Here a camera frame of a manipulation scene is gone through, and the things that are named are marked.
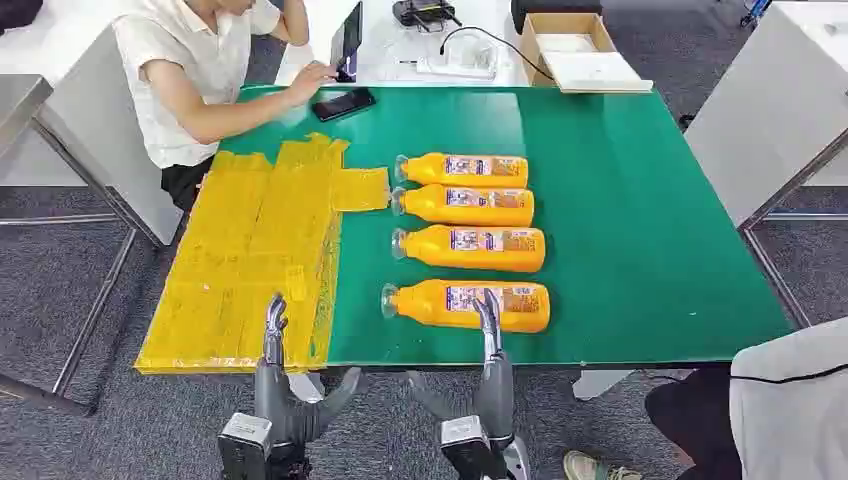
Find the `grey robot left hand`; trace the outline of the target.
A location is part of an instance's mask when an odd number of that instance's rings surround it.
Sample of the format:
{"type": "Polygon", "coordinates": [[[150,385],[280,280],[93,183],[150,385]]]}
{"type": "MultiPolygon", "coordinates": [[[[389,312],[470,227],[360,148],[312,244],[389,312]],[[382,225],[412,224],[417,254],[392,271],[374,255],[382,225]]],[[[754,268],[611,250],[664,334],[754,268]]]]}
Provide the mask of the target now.
{"type": "Polygon", "coordinates": [[[327,430],[341,410],[364,387],[362,369],[348,369],[337,388],[324,399],[309,403],[291,390],[284,371],[284,317],[286,302],[280,293],[271,297],[266,310],[263,351],[254,375],[255,414],[271,422],[271,443],[304,445],[327,430]]]}

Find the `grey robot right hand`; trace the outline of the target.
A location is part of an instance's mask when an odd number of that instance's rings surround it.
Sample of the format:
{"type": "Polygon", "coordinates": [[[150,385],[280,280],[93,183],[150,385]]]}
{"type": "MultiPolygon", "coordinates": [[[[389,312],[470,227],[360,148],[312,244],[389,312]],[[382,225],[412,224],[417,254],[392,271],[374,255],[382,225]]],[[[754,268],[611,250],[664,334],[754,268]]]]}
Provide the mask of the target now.
{"type": "MultiPolygon", "coordinates": [[[[512,363],[502,348],[500,305],[492,288],[483,288],[482,297],[475,296],[472,302],[480,319],[484,361],[470,415],[479,417],[490,439],[506,441],[514,435],[514,381],[512,363]]],[[[420,372],[407,371],[406,376],[414,397],[437,420],[467,416],[428,390],[420,372]]]]}

